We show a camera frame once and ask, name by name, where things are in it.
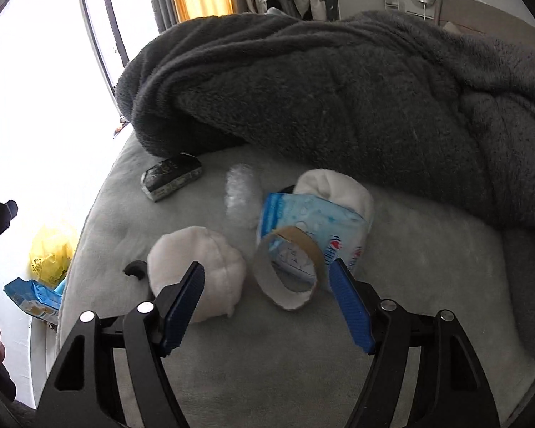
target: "blanket fold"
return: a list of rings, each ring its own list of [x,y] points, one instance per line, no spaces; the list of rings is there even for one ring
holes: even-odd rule
[[[156,156],[245,140],[498,228],[535,229],[535,52],[526,47],[395,12],[340,22],[209,17],[149,43],[116,97]],[[504,238],[520,329],[535,329],[516,300],[535,294],[535,281],[523,281],[511,256],[535,250],[529,238]],[[535,334],[521,337],[535,357]]]

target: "blue plastic package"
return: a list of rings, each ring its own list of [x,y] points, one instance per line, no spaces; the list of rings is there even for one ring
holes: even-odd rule
[[[263,206],[259,238],[288,225],[300,228],[317,243],[327,266],[340,258],[349,271],[357,264],[370,229],[361,215],[313,194],[270,193]],[[271,244],[269,254],[272,262],[298,279],[315,280],[310,259],[297,246],[279,239]]]
[[[4,286],[4,291],[26,314],[57,325],[61,294],[35,280],[20,278]]]

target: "silver screw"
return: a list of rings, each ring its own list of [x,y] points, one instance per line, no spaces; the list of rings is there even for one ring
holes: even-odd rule
[[[445,320],[446,322],[451,322],[454,320],[454,313],[451,310],[443,310],[440,312],[440,317],[442,317],[442,320]]]
[[[154,304],[153,304],[152,302],[141,302],[141,303],[137,306],[137,310],[138,310],[141,314],[148,314],[148,313],[151,312],[153,309],[154,309]]]
[[[95,313],[91,310],[86,310],[79,316],[79,320],[85,323],[90,322],[94,318],[95,318]]]
[[[382,310],[388,310],[389,312],[391,312],[395,308],[397,308],[397,303],[390,299],[385,299],[383,302],[380,303],[380,308]]]

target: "tape roll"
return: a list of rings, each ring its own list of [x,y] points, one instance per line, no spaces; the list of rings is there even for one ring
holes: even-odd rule
[[[269,245],[277,237],[301,248],[313,263],[316,278],[309,290],[292,291],[283,284],[277,275],[269,257]],[[295,310],[309,302],[317,284],[325,278],[326,267],[323,253],[317,243],[311,240],[311,237],[300,228],[285,226],[269,232],[261,239],[251,262],[251,270],[266,296],[285,310]]]

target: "bed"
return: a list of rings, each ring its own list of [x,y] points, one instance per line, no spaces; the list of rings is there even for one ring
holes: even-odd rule
[[[147,282],[122,270],[132,260],[145,260],[165,233],[206,226],[223,233],[249,261],[254,231],[232,225],[225,215],[224,182],[232,165],[251,165],[264,192],[294,184],[307,169],[252,146],[206,154],[201,161],[200,180],[153,203],[141,191],[140,177],[157,159],[131,135],[81,235],[61,308],[58,345],[82,311],[114,316],[148,297]],[[454,207],[367,188],[376,215],[355,277],[406,310],[453,310],[484,367],[500,420],[506,422],[535,382],[535,361],[515,329],[500,234]],[[125,356],[116,354],[115,363],[127,423],[141,426]],[[164,360],[194,428],[341,427],[370,363],[352,343],[330,293],[319,291],[306,307],[290,313],[265,297],[250,275],[234,316],[190,325],[181,347]],[[392,426],[405,424],[417,369],[418,355],[411,353]]]

